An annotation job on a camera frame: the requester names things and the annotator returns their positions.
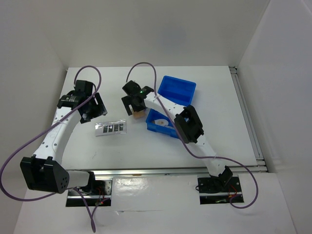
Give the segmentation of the white oval makeup sponge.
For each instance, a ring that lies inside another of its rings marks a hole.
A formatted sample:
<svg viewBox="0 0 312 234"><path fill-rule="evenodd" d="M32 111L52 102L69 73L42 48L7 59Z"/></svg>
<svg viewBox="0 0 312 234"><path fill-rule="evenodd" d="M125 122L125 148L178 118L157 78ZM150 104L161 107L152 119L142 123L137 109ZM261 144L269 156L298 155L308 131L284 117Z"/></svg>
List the white oval makeup sponge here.
<svg viewBox="0 0 312 234"><path fill-rule="evenodd" d="M158 126L162 126L162 127L169 125L169 122L166 119L155 119L152 121L152 123Z"/></svg>

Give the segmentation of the beige square makeup sponge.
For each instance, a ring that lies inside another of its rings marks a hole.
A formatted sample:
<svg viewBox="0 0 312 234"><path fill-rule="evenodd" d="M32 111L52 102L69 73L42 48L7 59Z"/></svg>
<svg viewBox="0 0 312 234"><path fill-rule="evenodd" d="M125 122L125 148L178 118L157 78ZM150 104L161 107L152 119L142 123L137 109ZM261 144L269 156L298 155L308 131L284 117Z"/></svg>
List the beige square makeup sponge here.
<svg viewBox="0 0 312 234"><path fill-rule="evenodd" d="M146 116L145 110L138 111L138 112L133 112L133 117L135 119L142 118L142 117L145 117L145 116Z"/></svg>

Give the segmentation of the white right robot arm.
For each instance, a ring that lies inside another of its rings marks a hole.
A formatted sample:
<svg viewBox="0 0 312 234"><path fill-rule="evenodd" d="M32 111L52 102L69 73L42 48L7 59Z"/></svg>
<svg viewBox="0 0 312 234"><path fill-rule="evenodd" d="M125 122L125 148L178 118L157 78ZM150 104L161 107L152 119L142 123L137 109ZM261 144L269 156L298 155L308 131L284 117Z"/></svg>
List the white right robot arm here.
<svg viewBox="0 0 312 234"><path fill-rule="evenodd" d="M181 141L193 154L204 161L213 178L214 188L224 191L229 186L233 173L224 161L217 159L217 153L205 138L203 124L192 105L183 106L174 103L156 93L151 87L141 88L132 80L127 82L122 89L126 96L121 100L128 115L147 108L166 115L173 121Z"/></svg>

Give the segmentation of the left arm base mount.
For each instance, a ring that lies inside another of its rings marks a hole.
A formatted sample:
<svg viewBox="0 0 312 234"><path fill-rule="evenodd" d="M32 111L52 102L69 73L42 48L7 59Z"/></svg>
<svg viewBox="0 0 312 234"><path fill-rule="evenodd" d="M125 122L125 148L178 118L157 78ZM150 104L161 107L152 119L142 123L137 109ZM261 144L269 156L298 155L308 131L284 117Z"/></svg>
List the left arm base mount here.
<svg viewBox="0 0 312 234"><path fill-rule="evenodd" d="M67 194L66 207L83 207L85 206L82 197L83 195L86 203L90 207L99 205L100 207L110 207L112 203L112 185L111 178L102 180L95 180L92 188L78 188L76 190L70 189Z"/></svg>

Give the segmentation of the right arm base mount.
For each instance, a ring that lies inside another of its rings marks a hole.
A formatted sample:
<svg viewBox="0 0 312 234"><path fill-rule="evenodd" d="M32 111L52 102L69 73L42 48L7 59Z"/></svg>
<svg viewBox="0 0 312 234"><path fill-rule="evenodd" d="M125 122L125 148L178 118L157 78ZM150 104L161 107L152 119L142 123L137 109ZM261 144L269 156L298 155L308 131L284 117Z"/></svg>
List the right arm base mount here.
<svg viewBox="0 0 312 234"><path fill-rule="evenodd" d="M213 184L211 177L199 177L197 182L195 189L199 192L201 205L226 204L230 203L231 198L233 198L232 203L244 202L240 180L237 176L232 177L225 187Z"/></svg>

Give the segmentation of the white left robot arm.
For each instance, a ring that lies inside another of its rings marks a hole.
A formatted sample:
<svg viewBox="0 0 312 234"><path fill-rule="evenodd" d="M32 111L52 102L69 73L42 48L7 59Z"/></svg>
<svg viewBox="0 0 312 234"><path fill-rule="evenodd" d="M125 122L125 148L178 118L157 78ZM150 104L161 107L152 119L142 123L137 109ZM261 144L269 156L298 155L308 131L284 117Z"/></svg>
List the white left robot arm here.
<svg viewBox="0 0 312 234"><path fill-rule="evenodd" d="M61 194L66 189L79 187L86 195L96 190L94 173L70 172L61 165L76 125L107 113L99 93L92 94L93 87L89 81L77 80L74 89L59 99L52 130L31 157L22 158L20 168L30 190Z"/></svg>

